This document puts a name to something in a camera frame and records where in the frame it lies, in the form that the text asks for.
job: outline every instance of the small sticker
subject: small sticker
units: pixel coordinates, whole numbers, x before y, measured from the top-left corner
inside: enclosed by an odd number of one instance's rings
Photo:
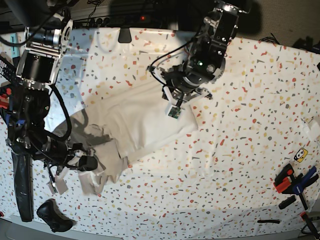
[[[308,154],[307,150],[305,150],[304,148],[300,148],[299,151],[296,153],[296,155],[293,157],[293,159],[301,163],[305,159],[307,154]]]

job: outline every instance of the wire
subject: wire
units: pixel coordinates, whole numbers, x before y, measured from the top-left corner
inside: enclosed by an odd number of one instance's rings
[[[307,228],[307,224],[306,225],[304,225],[304,227],[301,229],[301,234],[304,234],[304,235],[312,235],[312,232],[310,232],[310,231],[305,231],[305,229]]]
[[[181,104],[182,104],[182,102],[183,102],[184,95],[185,95],[184,91],[181,90],[181,89],[178,88],[178,87],[169,86],[169,85],[167,85],[166,83],[162,82],[160,79],[158,79],[158,78],[156,77],[156,75],[154,74],[154,72],[153,72],[154,69],[155,69],[154,64],[155,64],[157,61],[159,61],[160,59],[163,59],[163,58],[165,58],[166,56],[168,56],[168,55],[170,55],[170,54],[173,54],[174,52],[176,52],[176,51],[178,51],[178,50],[180,50],[180,49],[183,49],[184,47],[186,47],[186,46],[188,46],[189,44],[191,44],[191,43],[196,39],[196,37],[199,35],[200,30],[201,30],[201,27],[202,27],[202,24],[200,24],[200,26],[199,26],[198,30],[196,31],[195,35],[194,35],[189,41],[187,41],[185,44],[181,45],[180,47],[177,47],[176,49],[174,49],[174,50],[172,50],[172,51],[170,51],[170,52],[168,52],[168,53],[166,53],[166,54],[158,57],[157,59],[155,59],[155,60],[151,63],[151,65],[150,65],[150,67],[149,67],[149,71],[150,71],[151,75],[154,77],[155,80],[157,80],[159,83],[161,83],[164,87],[168,87],[168,88],[171,88],[171,89],[175,89],[175,90],[178,90],[178,91],[181,92],[181,96],[180,96],[180,98],[179,98],[179,100],[178,100],[178,102],[177,102],[177,107],[178,107],[178,108],[181,106]]]
[[[68,110],[66,108],[66,105],[65,105],[65,102],[62,98],[62,96],[60,95],[58,89],[56,88],[55,85],[51,85],[50,86],[52,88],[52,91],[54,92],[54,94],[56,95],[56,97],[58,98],[59,100],[59,103],[61,105],[61,108],[62,108],[62,111],[64,113],[64,116],[65,116],[65,121],[66,121],[66,132],[63,136],[57,136],[55,135],[54,133],[50,132],[50,131],[47,131],[47,130],[44,130],[44,132],[46,133],[47,136],[57,140],[57,141],[65,141],[69,138],[70,134],[71,134],[71,131],[72,131],[72,124],[71,124],[71,119],[70,119],[70,116],[68,114]]]
[[[89,16],[88,16],[88,19],[87,19],[87,22],[86,22],[86,26],[87,26],[87,27],[89,26],[89,20],[90,20],[90,18],[92,17],[92,15],[96,12],[97,7],[98,7],[100,4],[102,4],[103,2],[104,2],[104,0],[88,0],[88,1],[86,2],[86,4],[93,4],[93,5],[95,5],[93,11],[92,11],[92,12],[89,14]]]
[[[5,11],[5,12],[0,13],[0,15],[2,15],[2,14],[8,14],[8,13],[12,13],[12,11]]]
[[[271,35],[272,35],[272,36],[267,36],[267,37],[261,38],[259,41],[280,45],[280,43],[278,42],[278,40],[276,39],[276,37],[275,37],[272,33],[271,33]]]
[[[48,156],[46,153],[44,153],[43,151],[41,151],[36,145],[35,143],[31,140],[31,138],[29,138],[30,143],[34,146],[34,148],[40,152],[43,156],[45,156],[47,159],[51,160],[52,162],[56,163],[59,165],[58,161],[54,160],[52,157]]]
[[[0,36],[0,42],[3,43],[4,45],[10,46],[10,47],[21,47],[23,45],[25,45],[27,42],[29,42],[39,31],[40,29],[42,29],[42,27],[61,9],[65,8],[66,5],[61,5],[59,6],[57,9],[55,9],[55,11],[53,11],[49,17],[47,17],[43,23],[41,23],[41,25],[23,42],[19,42],[19,43],[13,43],[10,41],[5,40],[4,38],[2,38]]]
[[[51,172],[51,168],[52,168],[53,166],[55,166],[55,165],[48,166],[47,168],[48,168],[49,178],[50,178],[51,182],[52,182],[52,183],[55,183],[56,180],[55,180],[55,178],[54,178],[54,175],[53,175],[52,172]]]

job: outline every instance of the white cloth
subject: white cloth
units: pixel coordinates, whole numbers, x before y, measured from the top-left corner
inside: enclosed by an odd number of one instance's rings
[[[190,106],[175,119],[165,114],[168,103],[155,81],[101,100],[70,117],[70,144],[92,148],[102,167],[80,173],[84,193],[101,192],[103,182],[110,178],[115,183],[128,163],[198,129]],[[54,132],[62,135],[65,128],[64,122]]]

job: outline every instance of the speckled white table cover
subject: speckled white table cover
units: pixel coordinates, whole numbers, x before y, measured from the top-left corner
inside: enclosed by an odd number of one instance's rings
[[[72,31],[57,82],[70,115],[154,81],[146,72],[152,60],[192,36],[132,28],[132,42],[118,43],[119,31]],[[9,47],[0,44],[0,49],[11,55]],[[182,51],[162,67],[179,64],[183,57]],[[235,238],[301,228],[301,202],[280,210],[278,204],[289,196],[276,193],[273,179],[300,147],[309,155],[294,163],[296,173],[319,167],[317,144],[299,128],[300,118],[318,115],[319,62],[320,56],[310,52],[234,39],[227,51],[226,74],[206,86],[213,100],[202,99],[192,106],[198,131],[130,164],[119,181],[106,185],[98,196],[84,196],[77,174],[70,171],[65,178],[69,190],[54,196],[60,210],[77,221],[73,230],[123,239]],[[51,108],[59,112],[51,111],[46,119],[47,128],[53,130],[64,120],[54,96]],[[1,121],[0,211],[9,218],[19,213],[6,137]],[[34,212],[53,197],[48,181],[43,164],[34,161]],[[304,191],[311,206],[319,195],[319,183]],[[259,224],[259,219],[281,223]]]

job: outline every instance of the black handle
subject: black handle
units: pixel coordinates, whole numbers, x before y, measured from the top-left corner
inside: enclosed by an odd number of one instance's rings
[[[279,204],[279,208],[282,210],[282,209],[285,209],[286,207],[288,207],[290,204],[293,204],[294,202],[296,201],[296,196],[295,195],[292,195],[291,197],[289,197],[288,199],[282,201],[280,204]]]
[[[304,194],[303,193],[299,194],[299,197],[300,197],[300,200],[301,200],[301,203],[303,205],[304,210],[308,210],[309,207],[308,207],[308,204],[305,200]]]
[[[16,204],[23,222],[33,219],[33,195],[30,155],[16,155],[11,152]]]
[[[54,199],[45,201],[36,211],[36,214],[45,221],[51,228],[52,232],[66,232],[73,226],[73,222],[66,217],[62,218]]]

